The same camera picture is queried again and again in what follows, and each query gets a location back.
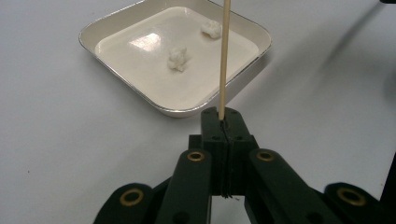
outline white tabletop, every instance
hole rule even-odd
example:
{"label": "white tabletop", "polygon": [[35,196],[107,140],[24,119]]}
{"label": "white tabletop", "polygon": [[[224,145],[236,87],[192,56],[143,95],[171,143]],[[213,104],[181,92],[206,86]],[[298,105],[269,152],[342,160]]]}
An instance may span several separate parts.
{"label": "white tabletop", "polygon": [[[0,223],[92,223],[118,187],[172,175],[200,133],[200,116],[164,116],[78,43],[85,25],[134,2],[0,4]],[[312,188],[347,182],[379,199],[396,149],[396,6],[232,9],[274,42],[272,61],[227,106]],[[249,223],[236,198],[215,198],[212,223]]]}

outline screw hole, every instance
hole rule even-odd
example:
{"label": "screw hole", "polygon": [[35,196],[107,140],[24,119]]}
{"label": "screw hole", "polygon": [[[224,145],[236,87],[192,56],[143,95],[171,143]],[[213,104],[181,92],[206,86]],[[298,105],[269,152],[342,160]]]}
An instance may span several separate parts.
{"label": "screw hole", "polygon": [[120,203],[124,206],[134,206],[142,202],[144,193],[141,189],[129,189],[120,197]]}
{"label": "screw hole", "polygon": [[175,224],[187,224],[190,221],[190,215],[186,212],[178,212],[173,216]]}
{"label": "screw hole", "polygon": [[187,155],[187,158],[190,161],[203,161],[205,158],[205,155],[202,152],[194,151],[194,152],[189,153]]}
{"label": "screw hole", "polygon": [[354,206],[364,206],[366,198],[354,189],[340,188],[337,190],[338,197],[346,203]]}
{"label": "screw hole", "polygon": [[269,152],[259,152],[257,158],[261,161],[273,161],[275,157]]}

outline white tray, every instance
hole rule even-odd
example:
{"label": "white tray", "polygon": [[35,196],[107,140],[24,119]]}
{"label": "white tray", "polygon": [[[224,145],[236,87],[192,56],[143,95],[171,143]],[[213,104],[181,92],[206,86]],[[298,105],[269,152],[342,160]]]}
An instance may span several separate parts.
{"label": "white tray", "polygon": [[[206,0],[147,0],[88,25],[79,39],[85,49],[154,107],[182,118],[217,103],[221,39],[203,35],[200,27],[209,20],[221,23],[221,16],[222,7]],[[246,70],[254,63],[263,63],[259,59],[270,45],[265,29],[233,14],[228,85],[251,73]],[[167,67],[169,49],[175,47],[187,48],[183,72]],[[238,90],[227,92],[228,100],[243,88],[235,86]]]}

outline wooden stick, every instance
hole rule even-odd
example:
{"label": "wooden stick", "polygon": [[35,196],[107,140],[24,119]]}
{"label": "wooden stick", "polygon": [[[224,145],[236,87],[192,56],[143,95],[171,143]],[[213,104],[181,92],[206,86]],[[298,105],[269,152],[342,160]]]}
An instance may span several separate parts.
{"label": "wooden stick", "polygon": [[224,0],[219,84],[219,120],[224,120],[225,112],[225,81],[227,74],[228,33],[230,30],[230,7],[231,0]]}

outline white fluffy object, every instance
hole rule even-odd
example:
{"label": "white fluffy object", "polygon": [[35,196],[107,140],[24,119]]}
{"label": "white fluffy object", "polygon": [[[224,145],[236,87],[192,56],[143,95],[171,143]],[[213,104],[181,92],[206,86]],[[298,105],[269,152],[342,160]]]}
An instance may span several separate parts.
{"label": "white fluffy object", "polygon": [[201,31],[213,39],[221,37],[221,25],[216,21],[207,21],[201,25]]}
{"label": "white fluffy object", "polygon": [[184,71],[183,64],[186,62],[187,48],[173,48],[169,50],[168,67],[180,72]]}

